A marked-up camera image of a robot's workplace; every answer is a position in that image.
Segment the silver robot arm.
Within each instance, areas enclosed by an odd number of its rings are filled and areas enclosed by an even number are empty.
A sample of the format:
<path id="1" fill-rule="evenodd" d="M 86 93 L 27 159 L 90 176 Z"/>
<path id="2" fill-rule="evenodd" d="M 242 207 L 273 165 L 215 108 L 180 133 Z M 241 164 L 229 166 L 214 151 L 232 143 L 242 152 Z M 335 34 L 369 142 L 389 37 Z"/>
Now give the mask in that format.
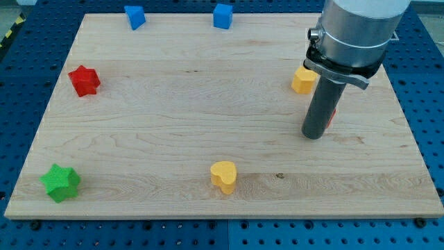
<path id="1" fill-rule="evenodd" d="M 338 65 L 367 67 L 385 52 L 410 0 L 326 0 L 307 38 Z"/>

